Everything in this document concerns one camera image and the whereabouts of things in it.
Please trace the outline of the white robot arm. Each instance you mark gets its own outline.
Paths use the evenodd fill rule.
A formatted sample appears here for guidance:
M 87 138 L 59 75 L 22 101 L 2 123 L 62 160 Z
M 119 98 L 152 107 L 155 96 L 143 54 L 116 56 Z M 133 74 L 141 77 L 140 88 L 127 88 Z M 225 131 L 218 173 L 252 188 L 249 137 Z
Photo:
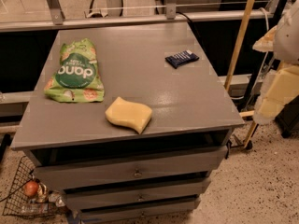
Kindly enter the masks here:
M 253 120 L 264 125 L 299 95 L 299 0 L 253 48 L 260 52 L 272 51 L 274 58 L 281 61 L 277 71 L 266 74 L 254 106 Z

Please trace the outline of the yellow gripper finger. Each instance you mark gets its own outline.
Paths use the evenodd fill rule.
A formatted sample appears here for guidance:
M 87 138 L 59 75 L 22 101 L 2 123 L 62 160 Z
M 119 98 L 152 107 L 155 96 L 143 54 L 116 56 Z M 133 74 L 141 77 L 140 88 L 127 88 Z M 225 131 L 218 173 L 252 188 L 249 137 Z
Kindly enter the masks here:
M 260 52 L 272 51 L 274 47 L 274 37 L 276 31 L 277 31 L 277 27 L 274 26 L 269 31 L 267 31 L 263 37 L 257 40 L 253 44 L 252 48 Z
M 267 124 L 274 120 L 285 105 L 299 95 L 299 66 L 283 64 L 278 71 L 270 70 L 263 80 L 253 120 Z

